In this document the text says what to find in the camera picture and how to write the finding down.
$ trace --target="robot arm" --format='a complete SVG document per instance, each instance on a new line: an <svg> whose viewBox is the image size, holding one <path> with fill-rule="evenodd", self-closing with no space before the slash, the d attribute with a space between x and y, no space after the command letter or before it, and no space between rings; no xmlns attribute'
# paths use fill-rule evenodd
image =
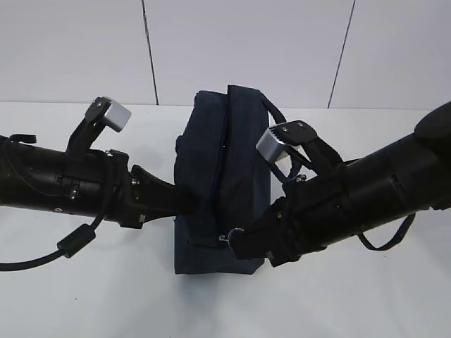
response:
<svg viewBox="0 0 451 338"><path fill-rule="evenodd" d="M71 257L95 238L103 219L140 229L145 222L190 212L195 199L138 165L128 171L128 155L92 150L105 127L120 132L131 113L98 97L70 136L65 152L29 144L32 135L0 137L0 205L95 217L62 239L58 251L37 260L0 264L0 271L33 268L60 256Z"/></svg>
<svg viewBox="0 0 451 338"><path fill-rule="evenodd" d="M377 250L363 232L407 216L391 245L379 248L389 249L417 211L451 206L451 103L429 113L412 134L356 161L343 162L303 121L270 127L257 148L273 168L298 146L317 176L286 182L286 197L254 224L230 232L238 258L268 257L277 266L354 235Z"/></svg>

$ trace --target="white table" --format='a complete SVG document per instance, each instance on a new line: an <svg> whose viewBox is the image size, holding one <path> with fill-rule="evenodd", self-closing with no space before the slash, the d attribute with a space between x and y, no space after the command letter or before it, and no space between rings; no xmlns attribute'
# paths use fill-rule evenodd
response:
<svg viewBox="0 0 451 338"><path fill-rule="evenodd" d="M31 133L63 150L83 104L0 104L0 134ZM117 149L172 181L174 141L191 108L130 106L120 134L95 143ZM425 111L287 109L344 158L356 158L405 136ZM280 194L274 185L273 198ZM19 273L0 274L0 337L449 337L449 212L423 212L404 242L386 253L357 238L298 263L253 276L174 275L173 221L143 230L102 223L77 256ZM53 251L81 217L2 207L0 261ZM386 242L399 223L369 233Z"/></svg>

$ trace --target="cable ferrite bead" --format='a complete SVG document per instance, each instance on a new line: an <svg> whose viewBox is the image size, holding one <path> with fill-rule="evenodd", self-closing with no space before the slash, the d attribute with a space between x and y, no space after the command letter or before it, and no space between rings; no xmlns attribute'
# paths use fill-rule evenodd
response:
<svg viewBox="0 0 451 338"><path fill-rule="evenodd" d="M70 258L87 246L94 238L96 238L94 229L88 224L83 224L64 237L56 246L64 251L64 257Z"/></svg>

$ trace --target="white wall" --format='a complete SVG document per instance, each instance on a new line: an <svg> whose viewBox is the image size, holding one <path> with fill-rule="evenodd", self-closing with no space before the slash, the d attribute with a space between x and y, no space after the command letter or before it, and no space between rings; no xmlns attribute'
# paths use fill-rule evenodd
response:
<svg viewBox="0 0 451 338"><path fill-rule="evenodd" d="M450 101L450 11L447 0L357 0L331 107Z"/></svg>
<svg viewBox="0 0 451 338"><path fill-rule="evenodd" d="M144 0L160 104L260 88L278 106L450 100L447 0ZM155 104L141 0L0 1L0 101Z"/></svg>

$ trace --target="dark blue fabric bag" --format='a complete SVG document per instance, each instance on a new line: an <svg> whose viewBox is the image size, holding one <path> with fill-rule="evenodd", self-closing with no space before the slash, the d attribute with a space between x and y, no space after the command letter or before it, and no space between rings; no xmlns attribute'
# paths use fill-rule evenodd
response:
<svg viewBox="0 0 451 338"><path fill-rule="evenodd" d="M177 139L175 184L199 198L192 215L175 219L175 273L252 274L263 259L238 260L221 235L255 221L269 206L271 172L255 146L269 124L284 117L256 89L228 86L199 92Z"/></svg>

